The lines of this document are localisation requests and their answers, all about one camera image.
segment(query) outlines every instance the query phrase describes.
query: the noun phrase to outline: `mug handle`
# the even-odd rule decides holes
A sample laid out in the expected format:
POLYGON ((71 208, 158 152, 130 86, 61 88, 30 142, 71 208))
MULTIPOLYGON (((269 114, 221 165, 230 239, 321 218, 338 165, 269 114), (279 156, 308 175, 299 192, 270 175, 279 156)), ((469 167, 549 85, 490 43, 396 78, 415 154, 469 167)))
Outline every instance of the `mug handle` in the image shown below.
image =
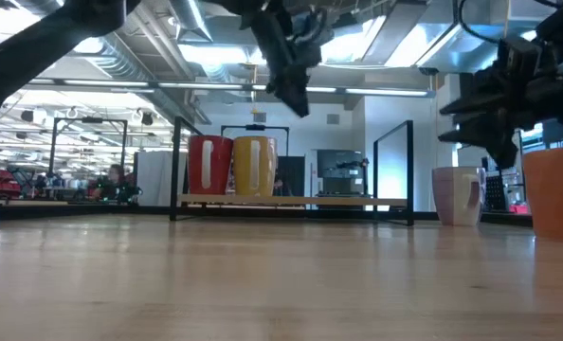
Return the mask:
POLYGON ((202 145, 202 188, 208 189, 211 186, 211 158, 212 158, 212 149, 214 144, 212 141, 204 141, 202 145))
POLYGON ((469 187, 471 187, 471 190, 469 192, 469 200, 467 201, 466 208, 473 209, 477 207, 481 198, 480 177, 472 174, 467 174, 464 176, 464 179, 466 179, 469 182, 469 187))
POLYGON ((258 189, 261 168, 261 142, 250 141, 250 188, 258 189))

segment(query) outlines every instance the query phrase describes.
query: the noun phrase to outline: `black robotic arm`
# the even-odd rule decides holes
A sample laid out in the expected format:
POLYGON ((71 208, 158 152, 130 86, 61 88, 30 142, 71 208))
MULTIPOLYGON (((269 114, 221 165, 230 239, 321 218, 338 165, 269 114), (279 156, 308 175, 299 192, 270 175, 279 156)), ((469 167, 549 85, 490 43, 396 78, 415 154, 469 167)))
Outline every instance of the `black robotic arm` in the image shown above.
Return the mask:
POLYGON ((475 91, 448 104, 458 130, 440 136, 485 148, 501 168, 515 164, 516 129, 557 119, 563 124, 563 4, 536 28, 529 42, 508 37, 499 43, 498 59, 475 74, 475 91))
MULTIPOLYGON (((267 91, 299 116, 309 114, 307 69, 321 61, 318 35, 306 41, 289 40, 292 17, 282 0, 209 0, 242 16, 242 29, 250 28, 267 60, 271 80, 267 91)), ((66 0, 41 21, 0 44, 0 107, 7 97, 44 72, 81 41, 121 27, 140 0, 66 0)), ((314 12, 314 23, 320 12, 314 12)))
POLYGON ((0 107, 81 41, 123 25, 140 0, 67 0, 41 21, 0 44, 0 107))

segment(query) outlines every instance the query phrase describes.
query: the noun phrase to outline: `fluorescent light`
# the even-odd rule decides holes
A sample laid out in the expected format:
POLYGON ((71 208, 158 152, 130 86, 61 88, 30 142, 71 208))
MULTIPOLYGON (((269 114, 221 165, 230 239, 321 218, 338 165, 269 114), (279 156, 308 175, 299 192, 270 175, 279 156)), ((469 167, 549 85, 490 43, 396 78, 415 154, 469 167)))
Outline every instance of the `fluorescent light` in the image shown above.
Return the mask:
POLYGON ((47 79, 35 79, 31 80, 29 84, 41 85, 41 84, 54 84, 54 80, 47 80, 47 79))
POLYGON ((427 10, 427 1, 397 0, 387 14, 385 25, 376 34, 363 61, 386 63, 427 10))
POLYGON ((185 60, 191 63, 218 65, 248 62, 244 49, 237 46, 179 45, 178 48, 185 60))
POLYGON ((253 63, 256 65, 266 65, 266 60, 263 58, 263 53, 260 49, 256 49, 254 53, 248 58, 248 63, 253 63))
POLYGON ((543 134, 543 124, 542 123, 537 123, 535 125, 535 128, 531 131, 522 131, 521 132, 521 137, 522 138, 526 138, 526 137, 533 137, 536 135, 542 135, 543 134))
POLYGON ((442 39, 440 39, 440 41, 438 41, 423 57, 421 57, 420 60, 418 60, 418 62, 416 62, 416 65, 422 66, 423 64, 428 62, 431 57, 438 53, 442 49, 442 47, 448 44, 448 42, 450 42, 452 38, 456 37, 462 30, 463 28, 460 25, 455 24, 455 26, 450 29, 450 31, 447 32, 447 34, 442 39))
POLYGON ((398 96, 398 97, 425 97, 427 91, 415 90, 390 90, 390 89, 347 89, 349 95, 374 95, 374 96, 398 96))
POLYGON ((111 88, 111 92, 126 94, 152 94, 155 92, 155 89, 111 88))
POLYGON ((386 16, 379 16, 373 21, 366 22, 370 23, 370 27, 368 27, 368 29, 364 29, 364 31, 366 31, 366 36, 354 52, 354 61, 362 60, 364 56, 366 56, 366 53, 370 49, 370 46, 372 46, 374 39, 378 35, 380 29, 383 27, 383 24, 385 24, 386 20, 386 16))
POLYGON ((79 43, 73 50, 78 53, 99 53, 104 49, 104 43, 100 38, 90 37, 79 43))
POLYGON ((242 90, 241 84, 161 82, 160 87, 199 90, 242 90))
POLYGON ((447 32, 450 24, 417 24, 385 63, 386 67, 410 67, 447 32))
POLYGON ((527 31, 521 34, 521 38, 527 40, 527 41, 533 41, 536 38, 536 31, 535 30, 531 30, 531 31, 527 31))
POLYGON ((332 87, 322 87, 322 86, 307 86, 307 92, 310 93, 322 93, 322 94, 332 94, 336 92, 336 88, 332 87))
POLYGON ((28 10, 18 9, 0 9, 0 34, 12 35, 19 31, 37 23, 39 21, 37 15, 32 14, 28 10))
POLYGON ((84 80, 64 80, 67 85, 85 86, 117 86, 117 87, 146 87, 146 81, 84 81, 84 80))

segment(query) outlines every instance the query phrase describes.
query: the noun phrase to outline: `ceiling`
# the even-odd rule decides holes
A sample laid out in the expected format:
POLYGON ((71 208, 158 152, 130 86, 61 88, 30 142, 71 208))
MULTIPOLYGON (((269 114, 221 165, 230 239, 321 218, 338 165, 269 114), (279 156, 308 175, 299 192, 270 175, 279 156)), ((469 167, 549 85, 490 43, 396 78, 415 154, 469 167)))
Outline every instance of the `ceiling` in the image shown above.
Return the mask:
MULTIPOLYGON (((244 56, 245 62, 254 62, 258 49, 249 30, 238 29, 240 18, 212 4, 201 3, 205 24, 213 39, 213 44, 196 42, 191 33, 176 37, 173 13, 170 1, 179 0, 143 0, 142 5, 131 14, 121 29, 104 39, 87 43, 114 43, 115 48, 100 48, 95 51, 75 50, 56 62, 40 77, 61 79, 88 80, 160 80, 160 81, 213 81, 210 74, 204 71, 202 60, 191 60, 191 55, 183 45, 191 48, 221 47, 236 48, 244 56), (102 67, 106 61, 127 66, 130 70, 122 76, 102 67)), ((507 20, 507 0, 472 0, 465 7, 465 21, 478 32, 492 37, 503 34, 507 20)), ((30 13, 26 9, 0 9, 0 43, 11 34, 23 29, 59 5, 57 0, 18 0, 20 4, 38 4, 39 10, 30 13)), ((290 5, 302 5, 303 1, 287 1, 290 5)), ((311 71, 312 86, 355 86, 355 87, 386 87, 395 89, 429 89, 430 78, 421 74, 415 64, 423 67, 438 68, 441 72, 471 72, 490 63, 496 48, 471 37, 460 29, 453 29, 455 9, 453 0, 313 0, 311 4, 325 6, 331 11, 331 17, 337 19, 340 14, 354 13, 356 25, 345 26, 336 30, 336 38, 324 46, 327 60, 324 64, 311 71), (343 61, 342 58, 355 57, 355 52, 363 47, 363 58, 343 61), (428 58, 427 52, 435 49, 428 58)), ((512 1, 507 27, 510 33, 520 34, 532 29, 550 14, 549 9, 541 7, 534 1, 512 1)), ((224 57, 210 54, 211 57, 224 57)), ((233 81, 256 81, 266 83, 268 70, 266 65, 257 63, 256 78, 252 68, 243 63, 223 63, 225 73, 233 81)), ((353 109, 357 102, 334 94, 310 94, 313 103, 345 104, 347 110, 353 109)), ((27 151, 45 151, 35 147, 36 144, 48 144, 48 134, 52 129, 54 117, 66 117, 71 108, 79 108, 79 117, 114 117, 127 119, 130 131, 134 136, 129 146, 154 146, 154 148, 170 148, 169 123, 173 116, 183 115, 189 121, 208 124, 208 112, 200 114, 199 103, 246 102, 277 102, 265 93, 258 93, 255 98, 237 96, 236 93, 199 91, 190 93, 186 90, 166 90, 157 94, 139 93, 102 93, 96 89, 85 92, 85 89, 61 89, 56 86, 28 87, 10 97, 7 107, 0 112, 0 141, 8 143, 10 149, 6 153, 23 154, 27 151), (25 122, 20 115, 25 110, 39 112, 40 120, 25 122), (154 113, 154 125, 144 127, 140 124, 138 110, 154 113), (16 130, 27 129, 32 132, 28 138, 20 139, 16 130), (35 130, 48 131, 35 133, 35 130), (31 147, 18 147, 20 144, 31 147)), ((116 128, 105 125, 96 127, 74 125, 86 134, 105 131, 106 139, 90 142, 105 147, 116 147, 121 140, 120 135, 113 135, 116 128)), ((77 131, 70 132, 62 140, 68 150, 75 150, 74 144, 86 144, 77 131)), ((110 152, 101 147, 103 162, 117 157, 118 153, 110 152)), ((10 161, 1 156, 1 161, 10 161)), ((47 153, 40 156, 41 162, 48 158, 47 153)), ((67 162, 62 157, 57 162, 67 162)))

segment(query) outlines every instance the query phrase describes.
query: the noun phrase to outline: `white wall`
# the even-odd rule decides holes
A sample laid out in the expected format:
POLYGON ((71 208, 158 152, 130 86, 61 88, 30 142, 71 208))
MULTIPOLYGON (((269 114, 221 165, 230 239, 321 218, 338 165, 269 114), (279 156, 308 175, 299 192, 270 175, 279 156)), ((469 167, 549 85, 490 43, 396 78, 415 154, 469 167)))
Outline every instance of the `white wall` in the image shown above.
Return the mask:
MULTIPOLYGON (((429 210, 434 120, 432 99, 366 98, 366 155, 373 162, 373 142, 407 119, 414 121, 414 188, 417 211, 429 210)), ((378 145, 378 197, 407 198, 407 129, 403 128, 378 145)), ((369 171, 373 193, 373 164, 369 171)))
MULTIPOLYGON (((202 103, 202 110, 212 121, 211 125, 197 125, 205 135, 220 135, 222 125, 254 124, 252 109, 267 113, 267 126, 290 128, 290 156, 306 156, 305 195, 309 195, 311 185, 310 164, 313 162, 312 150, 339 149, 352 150, 353 119, 352 112, 344 110, 342 104, 311 104, 311 114, 300 118, 282 103, 202 103), (328 125, 328 114, 340 114, 339 125, 328 125)), ((226 137, 269 136, 278 140, 278 154, 285 155, 285 131, 248 132, 245 129, 226 129, 226 137)))
MULTIPOLYGON (((367 97, 365 101, 366 155, 373 162, 373 142, 407 119, 414 122, 414 209, 434 211, 431 172, 452 167, 457 158, 453 144, 441 143, 438 135, 453 129, 451 118, 439 115, 439 108, 460 91, 458 76, 446 77, 435 99, 367 97)), ((379 146, 379 198, 407 198, 406 129, 382 141, 379 146)), ((373 193, 373 164, 369 171, 373 193)))

